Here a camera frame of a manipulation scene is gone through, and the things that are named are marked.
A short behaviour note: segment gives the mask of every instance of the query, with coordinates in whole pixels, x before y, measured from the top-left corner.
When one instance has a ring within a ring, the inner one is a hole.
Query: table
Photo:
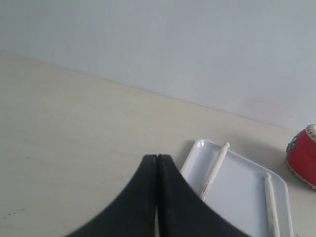
[[[64,236],[118,195],[144,154],[181,167],[205,138],[279,174],[294,233],[313,237],[316,192],[284,163],[295,134],[1,51],[0,236]]]

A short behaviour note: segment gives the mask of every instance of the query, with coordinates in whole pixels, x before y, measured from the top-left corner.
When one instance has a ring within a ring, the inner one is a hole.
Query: white tray
[[[220,145],[197,140],[181,173],[198,194]],[[238,229],[252,237],[270,237],[264,175],[269,172],[275,192],[282,237],[292,237],[293,228],[286,183],[274,172],[228,151],[205,200],[206,204]]]

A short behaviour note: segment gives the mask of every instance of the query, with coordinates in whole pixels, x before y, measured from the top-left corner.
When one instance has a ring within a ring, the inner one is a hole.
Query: red object
[[[292,170],[313,188],[316,188],[316,125],[300,131],[286,148],[287,162]]]

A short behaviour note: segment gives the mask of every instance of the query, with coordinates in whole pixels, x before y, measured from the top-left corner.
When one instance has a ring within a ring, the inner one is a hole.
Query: tray rim
[[[190,150],[190,152],[189,152],[189,154],[188,154],[188,156],[187,156],[185,162],[183,163],[183,165],[182,165],[182,167],[181,167],[181,169],[180,169],[180,173],[181,173],[181,174],[182,174],[182,171],[186,168],[186,166],[187,166],[187,164],[188,164],[188,160],[189,160],[190,157],[192,156],[193,151],[196,149],[197,143],[198,143],[198,142],[201,142],[201,141],[204,141],[204,142],[207,142],[207,143],[211,143],[211,144],[216,145],[216,146],[220,146],[219,144],[217,144],[217,143],[215,143],[215,142],[213,142],[213,141],[211,141],[211,140],[208,140],[208,139],[203,139],[203,138],[196,139],[195,142],[194,142],[194,144],[192,145],[192,148],[191,148],[191,150]],[[293,237],[293,236],[294,236],[294,230],[293,230],[293,223],[292,223],[290,197],[289,197],[289,193],[288,193],[288,186],[287,186],[287,183],[284,181],[284,179],[282,179],[282,177],[279,176],[279,175],[278,175],[277,173],[275,173],[274,171],[272,171],[272,170],[270,170],[270,169],[268,169],[268,168],[266,168],[266,167],[264,167],[264,166],[262,166],[262,165],[260,165],[260,164],[257,164],[256,162],[253,162],[252,160],[249,160],[249,159],[243,157],[242,155],[237,154],[236,152],[231,151],[230,149],[228,149],[228,151],[229,151],[230,153],[232,153],[233,155],[236,155],[238,158],[241,158],[241,159],[245,160],[246,162],[250,162],[250,163],[252,163],[253,165],[256,165],[256,166],[258,166],[258,167],[260,167],[260,168],[262,168],[262,169],[268,171],[269,173],[274,174],[274,175],[283,183],[283,185],[284,185],[284,187],[285,187],[285,202],[286,202],[287,213],[288,213],[288,215],[287,215],[287,221],[288,221],[289,226],[290,226],[290,236],[289,236],[289,237]],[[216,213],[217,213],[219,216],[221,216],[223,219],[225,219],[220,213],[218,213],[218,212],[216,212]]]

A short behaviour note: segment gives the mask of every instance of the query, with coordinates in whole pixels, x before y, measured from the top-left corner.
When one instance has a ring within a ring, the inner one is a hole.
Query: white wall
[[[300,130],[316,122],[316,1],[270,2],[0,0],[0,49]]]

